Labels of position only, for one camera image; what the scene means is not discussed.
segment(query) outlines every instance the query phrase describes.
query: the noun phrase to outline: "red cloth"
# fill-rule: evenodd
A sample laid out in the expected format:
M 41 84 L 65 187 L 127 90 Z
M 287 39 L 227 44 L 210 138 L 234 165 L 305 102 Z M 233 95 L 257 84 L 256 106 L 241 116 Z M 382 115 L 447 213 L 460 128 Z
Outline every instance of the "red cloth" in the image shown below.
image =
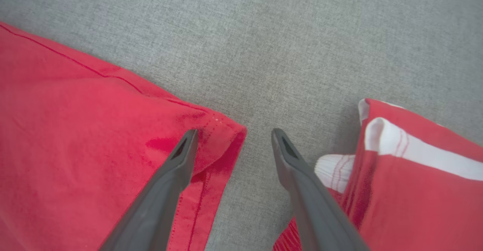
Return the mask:
M 331 188 L 327 188 L 327 190 L 335 201 L 339 203 L 341 194 Z M 298 235 L 295 217 L 290 220 L 288 226 L 278 237 L 277 241 L 273 245 L 273 251 L 302 251 L 302 245 L 300 244 L 300 237 Z
M 369 248 L 483 250 L 483 148 L 403 108 L 362 104 L 354 167 L 338 203 Z M 281 246 L 283 239 L 274 250 L 298 251 L 300 241 Z
M 96 250 L 188 129 L 169 250 L 204 250 L 246 128 L 125 69 L 0 24 L 0 246 Z

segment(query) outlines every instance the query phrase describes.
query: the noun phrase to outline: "folded cloth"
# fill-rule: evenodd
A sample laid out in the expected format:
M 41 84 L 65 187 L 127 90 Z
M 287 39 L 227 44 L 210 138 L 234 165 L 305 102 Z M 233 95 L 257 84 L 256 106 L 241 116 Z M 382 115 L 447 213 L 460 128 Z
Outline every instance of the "folded cloth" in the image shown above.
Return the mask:
M 169 250 L 204 250 L 246 128 L 90 55 L 0 23 L 0 246 L 97 250 L 199 129 Z
M 336 201 L 371 250 L 482 250 L 483 148 L 388 103 L 362 100 L 359 113 L 354 166 Z

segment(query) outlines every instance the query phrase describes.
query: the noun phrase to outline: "red napkin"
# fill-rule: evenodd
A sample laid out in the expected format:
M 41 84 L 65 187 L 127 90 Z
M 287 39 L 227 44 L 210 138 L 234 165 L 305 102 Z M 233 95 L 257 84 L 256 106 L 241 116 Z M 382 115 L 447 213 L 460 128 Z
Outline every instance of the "red napkin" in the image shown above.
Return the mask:
M 125 69 L 0 24 L 0 246 L 97 250 L 188 129 L 169 250 L 204 250 L 246 128 Z
M 388 103 L 366 99 L 359 112 L 354 167 L 336 201 L 369 248 L 482 250 L 483 148 Z M 273 249 L 301 250 L 287 233 Z

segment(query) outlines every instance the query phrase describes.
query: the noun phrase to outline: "red fabric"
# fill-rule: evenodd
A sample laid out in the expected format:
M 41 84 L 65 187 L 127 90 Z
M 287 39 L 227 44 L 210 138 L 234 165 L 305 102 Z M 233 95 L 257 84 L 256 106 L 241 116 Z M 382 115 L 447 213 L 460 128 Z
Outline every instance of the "red fabric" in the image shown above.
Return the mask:
M 477 162 L 483 162 L 483 148 L 403 108 L 372 99 L 366 102 L 369 116 L 362 123 L 352 174 L 338 203 L 369 248 L 483 250 L 479 235 L 483 181 L 406 160 L 402 157 L 405 148 L 400 150 L 401 157 L 366 151 L 364 135 L 370 121 L 383 117 L 430 146 Z M 284 246 L 281 241 L 274 249 Z M 297 251 L 298 244 L 277 250 Z
M 188 129 L 169 250 L 204 250 L 246 128 L 90 55 L 0 24 L 0 246 L 96 250 Z
M 340 203 L 341 193 L 327 188 L 337 203 Z M 273 251 L 302 251 L 302 245 L 300 244 L 300 237 L 297 230 L 297 222 L 295 217 L 290 220 L 288 226 L 278 237 L 277 241 L 273 245 Z

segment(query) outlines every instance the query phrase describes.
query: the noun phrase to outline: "gray upholstery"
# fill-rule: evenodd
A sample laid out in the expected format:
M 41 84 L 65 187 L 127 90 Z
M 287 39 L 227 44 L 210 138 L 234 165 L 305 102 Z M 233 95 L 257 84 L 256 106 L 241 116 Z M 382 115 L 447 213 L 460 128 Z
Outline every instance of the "gray upholstery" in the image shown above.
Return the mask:
M 357 102 L 483 144 L 483 0 L 0 0 L 0 20 L 248 127 L 207 250 L 270 250 L 291 218 L 270 131 L 355 151 Z

